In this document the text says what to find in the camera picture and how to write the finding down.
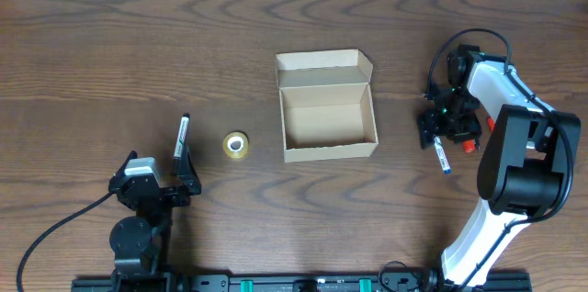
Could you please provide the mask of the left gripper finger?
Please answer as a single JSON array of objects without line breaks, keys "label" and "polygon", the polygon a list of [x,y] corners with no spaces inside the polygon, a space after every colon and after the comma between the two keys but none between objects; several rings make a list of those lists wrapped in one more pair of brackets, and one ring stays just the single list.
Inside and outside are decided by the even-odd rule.
[{"label": "left gripper finger", "polygon": [[131,160],[134,160],[137,158],[137,152],[136,151],[131,151],[129,153],[129,155],[127,156],[127,158],[125,159],[125,161],[123,162],[123,164],[120,166],[120,168],[115,172],[115,176],[116,177],[121,177],[125,175],[125,169],[127,167],[127,165],[129,164],[129,162]]},{"label": "left gripper finger", "polygon": [[188,189],[190,194],[201,193],[201,183],[191,161],[191,155],[187,145],[182,149],[179,164],[176,169],[176,176]]}]

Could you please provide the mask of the red stapler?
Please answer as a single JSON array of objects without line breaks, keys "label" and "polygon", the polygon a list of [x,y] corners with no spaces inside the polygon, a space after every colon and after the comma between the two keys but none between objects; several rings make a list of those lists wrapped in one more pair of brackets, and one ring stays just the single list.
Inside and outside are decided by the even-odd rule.
[{"label": "red stapler", "polygon": [[476,152],[480,148],[480,140],[479,139],[466,140],[462,143],[462,148],[465,153]]}]

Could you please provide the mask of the blue marker pen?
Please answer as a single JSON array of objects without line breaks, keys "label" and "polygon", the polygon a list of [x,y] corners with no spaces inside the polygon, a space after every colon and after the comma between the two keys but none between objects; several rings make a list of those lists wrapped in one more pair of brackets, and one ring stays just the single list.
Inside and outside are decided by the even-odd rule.
[{"label": "blue marker pen", "polygon": [[434,147],[437,158],[440,162],[441,168],[444,174],[451,174],[451,167],[447,160],[446,153],[444,151],[443,144],[438,136],[434,136]]}]

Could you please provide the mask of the red utility knife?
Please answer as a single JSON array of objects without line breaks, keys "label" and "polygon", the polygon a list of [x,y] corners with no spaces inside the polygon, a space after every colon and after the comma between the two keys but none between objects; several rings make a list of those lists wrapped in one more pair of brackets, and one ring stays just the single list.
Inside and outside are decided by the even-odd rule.
[{"label": "red utility knife", "polygon": [[494,120],[492,119],[492,117],[487,117],[486,122],[489,127],[489,130],[493,131],[495,124],[494,124]]}]

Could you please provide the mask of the black marker pen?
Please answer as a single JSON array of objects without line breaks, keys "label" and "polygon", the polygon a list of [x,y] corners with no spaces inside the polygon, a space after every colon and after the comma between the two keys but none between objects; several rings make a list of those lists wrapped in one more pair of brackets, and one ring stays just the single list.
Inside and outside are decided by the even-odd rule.
[{"label": "black marker pen", "polygon": [[180,125],[178,129],[178,134],[175,142],[175,150],[173,156],[173,170],[172,174],[177,175],[179,165],[181,162],[182,152],[185,147],[187,131],[190,122],[190,115],[185,113],[180,119]]}]

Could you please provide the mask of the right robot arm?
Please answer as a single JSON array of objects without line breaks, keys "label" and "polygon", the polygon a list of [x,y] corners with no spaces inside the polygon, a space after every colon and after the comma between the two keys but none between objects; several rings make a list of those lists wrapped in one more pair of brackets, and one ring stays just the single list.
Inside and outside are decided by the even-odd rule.
[{"label": "right robot arm", "polygon": [[515,236],[555,216],[567,201],[581,121],[541,101],[508,56],[461,44],[447,55],[447,71],[447,88],[427,86],[425,97],[434,105],[416,120],[422,148],[434,147],[448,173],[440,139],[477,148],[479,107],[489,115],[491,135],[477,172],[477,205],[420,288],[485,290],[493,264]]}]

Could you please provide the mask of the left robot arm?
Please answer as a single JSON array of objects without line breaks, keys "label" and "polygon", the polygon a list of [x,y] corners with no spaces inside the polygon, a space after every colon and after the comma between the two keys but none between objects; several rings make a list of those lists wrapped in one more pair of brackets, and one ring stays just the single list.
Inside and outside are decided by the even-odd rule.
[{"label": "left robot arm", "polygon": [[120,220],[109,235],[115,270],[114,291],[189,291],[190,279],[167,262],[173,209],[190,205],[202,185],[187,146],[174,156],[172,176],[179,185],[159,186],[153,157],[130,152],[109,181],[108,191],[135,214]]}]

